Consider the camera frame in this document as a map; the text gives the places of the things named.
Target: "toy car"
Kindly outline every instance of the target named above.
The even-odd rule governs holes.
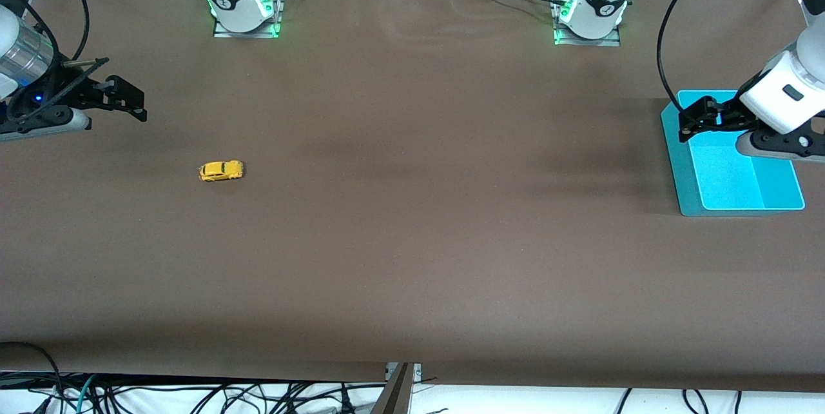
[[[239,179],[243,176],[244,163],[241,161],[215,161],[200,167],[200,179],[204,182]]]

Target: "white floor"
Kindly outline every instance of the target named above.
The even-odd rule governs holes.
[[[302,395],[310,396],[322,391],[339,388],[339,384],[317,384]],[[266,396],[283,394],[286,385],[265,385]],[[118,396],[121,403],[133,414],[187,414],[208,391],[156,391],[133,390]],[[354,406],[374,402],[380,388],[351,389],[350,399]],[[492,387],[464,385],[416,385],[412,396],[410,414],[431,414],[442,409],[445,414],[615,414],[619,399],[624,393],[621,388],[531,388]],[[733,413],[735,393],[733,391],[703,390],[702,395],[710,414]],[[21,414],[32,412],[45,395],[29,393],[25,390],[0,390],[0,414]],[[764,393],[745,391],[739,412],[742,414],[822,414],[825,413],[825,393]],[[263,412],[263,402],[254,397],[247,398],[257,403]],[[692,402],[699,412],[698,400]],[[224,397],[212,399],[203,414],[218,414],[224,404]],[[325,406],[339,408],[333,400],[319,400],[307,403],[298,409],[299,414],[325,411]],[[50,406],[49,414],[59,412],[58,403]],[[257,414],[248,404],[236,402],[227,413]],[[657,412],[663,414],[690,414],[681,399],[681,390],[635,389],[630,394],[623,414]]]

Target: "blue tray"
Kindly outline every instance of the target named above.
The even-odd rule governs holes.
[[[677,99],[690,106],[705,95],[722,102],[734,94],[683,90]],[[793,164],[737,152],[736,140],[742,132],[704,132],[679,143],[679,112],[673,103],[662,111],[662,126],[684,216],[766,216],[805,208]]]

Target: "metal bracket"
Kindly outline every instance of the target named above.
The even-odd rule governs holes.
[[[820,113],[814,118],[825,118]],[[811,127],[813,119],[802,124],[795,131],[781,135],[768,126],[761,126],[751,134],[751,144],[762,152],[798,155],[801,158],[825,156],[825,135],[814,132]]]
[[[619,40],[619,27],[613,27],[613,30],[610,31],[606,37],[602,37],[596,40],[592,40],[589,38],[581,38],[578,35],[574,34],[570,27],[565,25],[565,23],[561,23],[559,20],[562,15],[566,15],[566,9],[569,9],[569,6],[572,6],[572,3],[575,3],[576,0],[562,0],[563,2],[568,3],[567,5],[551,5],[550,6],[550,14],[553,17],[553,42],[554,44],[580,44],[580,46],[619,46],[621,44],[621,40]]]
[[[222,26],[216,17],[212,36],[215,38],[278,38],[280,23],[284,15],[284,0],[263,0],[260,5],[262,9],[271,10],[273,14],[256,29],[249,32],[231,32]]]
[[[413,394],[413,384],[416,377],[421,378],[421,364],[390,363],[387,364],[387,373],[391,373],[389,382],[383,386],[378,401],[375,402],[369,414],[408,414],[410,397]]]
[[[384,381],[389,382],[389,379],[392,378],[393,373],[395,373],[395,369],[398,367],[398,363],[387,363],[387,367],[383,373]],[[421,382],[421,364],[416,363],[413,367],[415,370],[415,379],[413,382]]]

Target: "brown table surface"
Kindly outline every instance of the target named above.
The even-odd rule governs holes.
[[[797,164],[803,212],[680,216],[669,0],[634,2],[589,48],[530,0],[287,0],[271,41],[212,38],[203,0],[89,0],[84,57],[150,120],[0,149],[0,337],[68,371],[825,389],[825,170]],[[35,7],[73,50],[79,1]],[[672,85],[736,88],[802,26],[683,0]],[[219,159],[247,177],[200,182]]]

